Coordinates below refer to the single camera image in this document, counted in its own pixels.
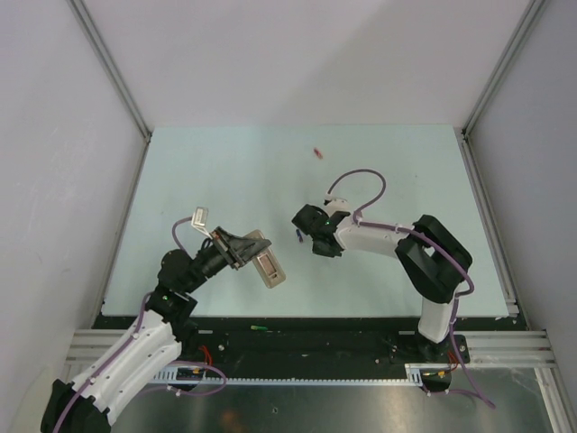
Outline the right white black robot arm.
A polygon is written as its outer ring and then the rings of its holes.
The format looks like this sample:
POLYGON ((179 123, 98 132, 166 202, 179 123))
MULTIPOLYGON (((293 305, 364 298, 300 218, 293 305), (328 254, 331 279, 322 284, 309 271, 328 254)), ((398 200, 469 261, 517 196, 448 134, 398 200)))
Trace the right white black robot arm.
POLYGON ((469 275, 471 254, 437 218, 423 215, 412 226, 373 222, 344 201, 332 200, 323 207, 303 206, 292 224, 312 238, 316 255, 335 258, 362 251, 398 260, 422 298, 417 354, 436 362, 447 353, 459 298, 472 294, 475 286, 469 275))

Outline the white remote control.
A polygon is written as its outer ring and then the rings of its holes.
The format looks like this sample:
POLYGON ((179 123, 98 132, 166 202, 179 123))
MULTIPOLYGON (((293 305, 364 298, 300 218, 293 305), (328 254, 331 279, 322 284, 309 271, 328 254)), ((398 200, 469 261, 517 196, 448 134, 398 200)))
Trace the white remote control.
POLYGON ((250 248, 251 261, 264 285, 268 289, 276 288, 286 280, 286 273, 272 250, 271 240, 259 229, 251 231, 246 237, 254 243, 250 248))

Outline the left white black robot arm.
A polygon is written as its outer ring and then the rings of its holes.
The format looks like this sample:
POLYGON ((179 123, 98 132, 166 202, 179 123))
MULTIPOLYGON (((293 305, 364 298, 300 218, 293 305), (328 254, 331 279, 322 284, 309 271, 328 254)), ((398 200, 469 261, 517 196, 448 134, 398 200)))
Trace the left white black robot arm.
POLYGON ((158 283, 145 294, 124 334, 70 382, 57 380, 41 419, 42 432, 109 432, 122 411, 164 367, 197 354, 193 291, 225 268, 235 271, 267 253, 258 230, 237 236, 213 230, 195 255, 179 248, 162 257, 158 283))

